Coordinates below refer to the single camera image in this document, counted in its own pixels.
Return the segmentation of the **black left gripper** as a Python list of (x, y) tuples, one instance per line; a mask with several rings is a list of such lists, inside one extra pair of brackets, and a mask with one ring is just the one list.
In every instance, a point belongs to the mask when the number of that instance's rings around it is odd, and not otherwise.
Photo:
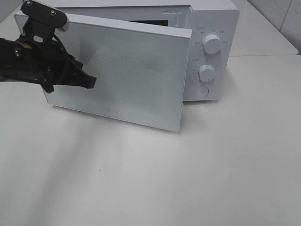
[(27, 20), (16, 40), (23, 49), (15, 53), (18, 72), (15, 81), (39, 84), (46, 93), (54, 85), (93, 89), (97, 78), (82, 70), (83, 64), (70, 55), (55, 35), (57, 28)]

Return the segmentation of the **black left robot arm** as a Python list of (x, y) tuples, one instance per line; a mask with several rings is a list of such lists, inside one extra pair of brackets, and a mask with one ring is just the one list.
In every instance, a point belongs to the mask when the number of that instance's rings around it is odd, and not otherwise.
[(67, 23), (66, 17), (49, 21), (28, 18), (17, 40), (1, 39), (1, 82), (39, 84), (46, 93), (54, 92), (55, 85), (92, 89), (96, 77), (82, 70), (83, 64), (67, 52), (55, 35), (55, 30)]

